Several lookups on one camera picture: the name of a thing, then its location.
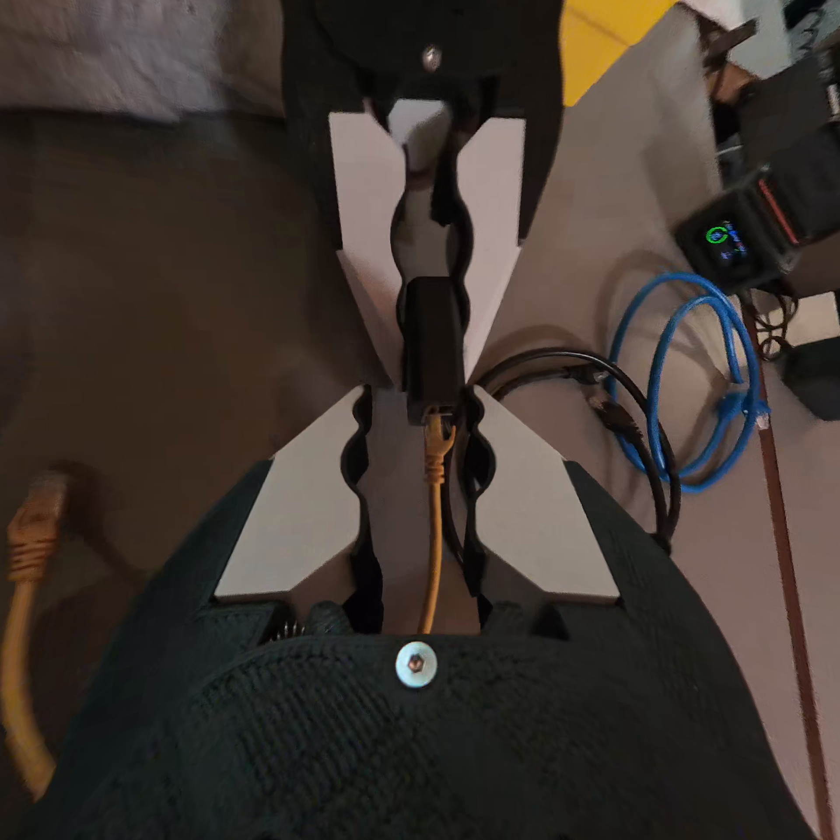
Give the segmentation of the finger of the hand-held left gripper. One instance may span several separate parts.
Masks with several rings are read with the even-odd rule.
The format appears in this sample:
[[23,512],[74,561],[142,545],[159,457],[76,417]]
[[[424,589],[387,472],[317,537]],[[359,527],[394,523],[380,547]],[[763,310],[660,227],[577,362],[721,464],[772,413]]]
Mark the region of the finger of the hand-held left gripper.
[[465,212],[452,280],[465,308],[465,379],[473,374],[522,247],[519,237],[526,122],[487,120],[455,163],[458,207]]
[[402,383],[403,288],[392,226],[406,189],[403,150],[367,112],[329,115],[341,247],[337,257],[374,350],[394,385]]

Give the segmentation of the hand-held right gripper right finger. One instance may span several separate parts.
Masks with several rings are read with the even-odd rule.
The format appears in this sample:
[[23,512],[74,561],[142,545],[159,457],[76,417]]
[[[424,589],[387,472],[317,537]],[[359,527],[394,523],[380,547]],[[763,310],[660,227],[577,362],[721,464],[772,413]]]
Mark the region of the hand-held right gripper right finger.
[[534,623],[553,605],[619,603],[565,458],[478,385],[464,431],[463,572],[480,623],[503,605]]

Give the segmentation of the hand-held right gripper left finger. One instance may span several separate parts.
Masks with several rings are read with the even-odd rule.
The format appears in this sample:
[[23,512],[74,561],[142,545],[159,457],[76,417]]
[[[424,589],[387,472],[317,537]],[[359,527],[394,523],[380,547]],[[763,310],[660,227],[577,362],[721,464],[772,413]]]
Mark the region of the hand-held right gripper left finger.
[[360,482],[373,395],[354,387],[276,451],[214,591],[223,603],[280,602],[303,622],[318,602],[342,606],[352,629],[379,634],[382,567]]

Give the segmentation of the black ethernet splitter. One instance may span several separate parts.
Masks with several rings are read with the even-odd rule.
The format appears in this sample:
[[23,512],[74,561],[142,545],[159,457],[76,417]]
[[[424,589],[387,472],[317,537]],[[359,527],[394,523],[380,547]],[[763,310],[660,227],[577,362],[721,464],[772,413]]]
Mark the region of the black ethernet splitter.
[[451,414],[465,386],[464,333],[455,283],[446,276],[411,280],[404,296],[403,390],[407,421]]

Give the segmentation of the yellow plastic bin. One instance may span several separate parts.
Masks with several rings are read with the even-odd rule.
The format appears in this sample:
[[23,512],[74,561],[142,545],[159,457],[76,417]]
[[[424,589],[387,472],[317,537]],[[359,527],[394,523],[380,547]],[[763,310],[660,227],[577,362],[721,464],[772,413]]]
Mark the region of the yellow plastic bin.
[[573,107],[674,1],[566,1],[560,19],[563,105]]

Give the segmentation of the black charging case with screen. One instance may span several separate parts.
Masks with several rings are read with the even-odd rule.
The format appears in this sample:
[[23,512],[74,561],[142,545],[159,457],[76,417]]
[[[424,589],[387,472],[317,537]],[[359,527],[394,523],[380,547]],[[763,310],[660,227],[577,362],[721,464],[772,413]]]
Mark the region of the black charging case with screen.
[[783,284],[804,249],[838,227],[838,125],[829,123],[677,223],[674,238],[694,274],[735,296]]

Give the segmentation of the black battery charger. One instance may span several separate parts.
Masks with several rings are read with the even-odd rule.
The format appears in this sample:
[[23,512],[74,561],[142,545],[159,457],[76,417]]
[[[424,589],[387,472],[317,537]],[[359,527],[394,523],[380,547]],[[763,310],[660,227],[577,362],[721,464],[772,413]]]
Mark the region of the black battery charger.
[[783,384],[814,416],[839,420],[839,337],[789,348],[782,365]]

